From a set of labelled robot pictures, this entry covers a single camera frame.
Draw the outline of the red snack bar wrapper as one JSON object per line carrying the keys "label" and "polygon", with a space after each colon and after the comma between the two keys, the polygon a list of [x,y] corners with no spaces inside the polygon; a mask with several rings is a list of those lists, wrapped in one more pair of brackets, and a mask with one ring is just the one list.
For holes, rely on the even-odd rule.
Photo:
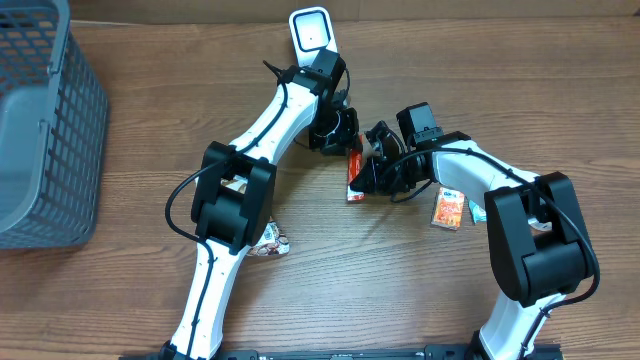
{"label": "red snack bar wrapper", "polygon": [[356,191],[352,188],[351,182],[360,174],[366,159],[363,157],[361,150],[352,149],[348,155],[347,166],[347,188],[346,188],[346,200],[351,202],[358,202],[365,198],[365,194],[360,191]]}

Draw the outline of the orange snack packet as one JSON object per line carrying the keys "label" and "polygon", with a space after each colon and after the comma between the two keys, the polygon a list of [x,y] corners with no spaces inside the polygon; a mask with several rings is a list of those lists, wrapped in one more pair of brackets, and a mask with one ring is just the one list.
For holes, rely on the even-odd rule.
{"label": "orange snack packet", "polygon": [[431,224],[450,230],[461,225],[465,195],[457,190],[440,187],[436,196]]}

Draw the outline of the teal tissue pack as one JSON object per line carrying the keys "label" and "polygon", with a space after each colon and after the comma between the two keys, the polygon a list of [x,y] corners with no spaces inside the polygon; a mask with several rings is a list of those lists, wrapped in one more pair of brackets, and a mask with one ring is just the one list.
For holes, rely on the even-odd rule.
{"label": "teal tissue pack", "polygon": [[474,224],[487,221],[486,211],[481,206],[471,200],[468,201],[468,206]]}

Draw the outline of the brown nut snack pouch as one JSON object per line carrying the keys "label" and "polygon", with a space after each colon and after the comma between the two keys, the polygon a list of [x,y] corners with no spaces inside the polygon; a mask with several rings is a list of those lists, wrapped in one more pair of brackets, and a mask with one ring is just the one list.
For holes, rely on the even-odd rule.
{"label": "brown nut snack pouch", "polygon": [[[248,181],[235,176],[231,180],[222,179],[221,185],[241,194],[246,192]],[[264,232],[257,243],[250,248],[247,255],[252,257],[284,256],[290,251],[288,238],[281,231],[273,217],[270,217]]]}

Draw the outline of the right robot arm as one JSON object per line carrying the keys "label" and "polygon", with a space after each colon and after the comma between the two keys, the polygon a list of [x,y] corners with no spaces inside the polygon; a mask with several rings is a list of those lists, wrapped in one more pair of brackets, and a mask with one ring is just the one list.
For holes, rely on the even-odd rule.
{"label": "right robot arm", "polygon": [[491,268],[500,288],[466,359],[560,359],[559,346],[535,342],[553,310],[597,290],[600,267],[570,179],[520,170],[462,132],[437,126],[428,103],[354,138],[364,165],[351,186],[411,198],[433,183],[462,192],[486,213]]}

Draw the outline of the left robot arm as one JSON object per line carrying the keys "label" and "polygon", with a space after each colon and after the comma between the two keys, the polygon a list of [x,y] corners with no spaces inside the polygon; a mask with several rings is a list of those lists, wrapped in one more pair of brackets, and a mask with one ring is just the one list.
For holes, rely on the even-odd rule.
{"label": "left robot arm", "polygon": [[197,246],[194,277],[180,325],[162,347],[161,359],[212,359],[221,347],[223,321],[244,257],[272,215],[277,163],[302,131],[309,148],[343,156],[358,147],[357,113],[337,88],[348,70],[340,55],[320,50],[306,66],[273,67],[276,93],[256,122],[230,144],[212,142],[201,167],[170,194],[175,201],[196,185],[193,232],[170,228]]}

